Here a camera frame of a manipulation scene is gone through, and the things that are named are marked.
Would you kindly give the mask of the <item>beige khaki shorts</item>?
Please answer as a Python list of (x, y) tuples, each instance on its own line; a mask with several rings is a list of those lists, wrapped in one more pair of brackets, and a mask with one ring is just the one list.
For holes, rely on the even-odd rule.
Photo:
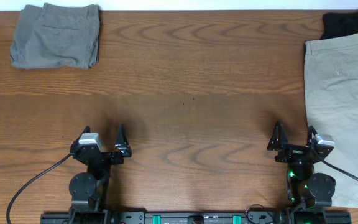
[(358, 177), (358, 34), (307, 41), (304, 82), (308, 125), (335, 142), (315, 171), (335, 178), (334, 206), (358, 208), (358, 181), (328, 167)]

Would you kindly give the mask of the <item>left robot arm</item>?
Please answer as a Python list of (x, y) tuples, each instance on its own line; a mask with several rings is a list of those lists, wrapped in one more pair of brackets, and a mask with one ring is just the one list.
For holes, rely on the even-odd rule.
[(111, 166), (121, 165), (132, 156), (124, 126), (120, 125), (115, 142), (116, 150), (102, 152), (103, 143), (98, 133), (86, 126), (70, 146), (70, 155), (87, 166), (86, 172), (75, 175), (69, 184), (71, 207), (69, 224), (117, 224), (119, 215), (108, 208), (106, 199), (111, 177)]

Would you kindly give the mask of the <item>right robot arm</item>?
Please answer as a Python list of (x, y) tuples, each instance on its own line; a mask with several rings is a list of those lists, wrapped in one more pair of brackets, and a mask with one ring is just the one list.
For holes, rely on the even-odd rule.
[(324, 208), (332, 205), (336, 181), (330, 175), (315, 172), (314, 165), (334, 149), (334, 139), (308, 128), (305, 145), (290, 144), (283, 124), (275, 123), (267, 150), (276, 151), (275, 160), (286, 163), (287, 194), (292, 206), (276, 212), (274, 223), (326, 223)]

